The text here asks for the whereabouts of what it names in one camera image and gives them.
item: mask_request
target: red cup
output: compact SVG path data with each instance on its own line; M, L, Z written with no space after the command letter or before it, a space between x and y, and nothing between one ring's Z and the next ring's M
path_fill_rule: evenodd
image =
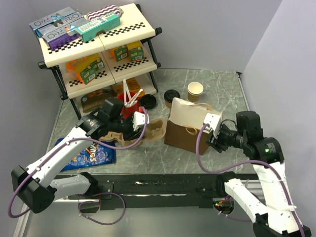
M130 93L130 96L133 97L135 95L134 92L129 92ZM124 102L124 95L123 93L121 93L120 95L118 95L118 99L120 99L121 101ZM133 105L132 107L130 108L123 108L122 109L122 112L120 113L121 115L123 115L123 118L127 118L128 116L130 116L133 112L138 112L139 111L139 101L138 101L138 98L136 98L137 100L137 103L135 105ZM129 98L128 96L126 95L126 102L129 101Z

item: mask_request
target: white paper cup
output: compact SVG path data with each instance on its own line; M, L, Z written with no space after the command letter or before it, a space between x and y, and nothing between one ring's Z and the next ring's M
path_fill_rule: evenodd
M191 102L195 102L199 99L199 97L202 95L203 93L203 85L199 82L191 82L188 85L188 100L190 100Z

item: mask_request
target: brown paper bag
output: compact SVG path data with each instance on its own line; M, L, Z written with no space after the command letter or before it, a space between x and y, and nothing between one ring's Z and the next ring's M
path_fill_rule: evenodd
M221 115L209 104L194 104L179 98L174 98L167 122L164 143L195 153L198 132L203 127L207 113ZM206 139L209 136L204 132L201 137L199 153L203 155L207 148Z

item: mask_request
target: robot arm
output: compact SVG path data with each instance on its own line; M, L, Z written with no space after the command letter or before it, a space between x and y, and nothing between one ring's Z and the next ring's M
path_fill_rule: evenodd
M284 157L279 142L274 138L265 138L260 126L260 117L252 111L239 112L236 115L237 130L230 130L225 124L215 137L207 139L207 144L218 152L226 151L228 147L243 149L251 160L268 163L271 168L254 164L265 197L263 205L248 191L233 172L218 175L216 185L221 195L230 195L247 213L253 222L253 230L257 237L301 236L297 222L302 225L295 211L289 194L285 176ZM303 226L305 236L311 236L308 227Z
M98 140L109 131L121 132L125 140L133 140L140 136L145 125L145 115L135 112L126 119L120 113L123 103L118 99L106 100L103 107L82 117L65 139L39 160L27 166L16 167L12 173L14 191L27 176L37 170L18 196L34 212L45 210L54 200L75 194L92 195L97 191L98 182L87 172L70 178L55 180L54 177L78 153L92 145L91 139Z

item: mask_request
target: striped pouch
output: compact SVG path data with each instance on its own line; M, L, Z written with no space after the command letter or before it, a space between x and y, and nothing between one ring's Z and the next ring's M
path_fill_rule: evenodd
M108 5L98 11L92 11L87 14L87 18L89 21L95 20L96 18L100 16L104 16L107 13L114 12L119 17L122 16L123 10L115 5Z

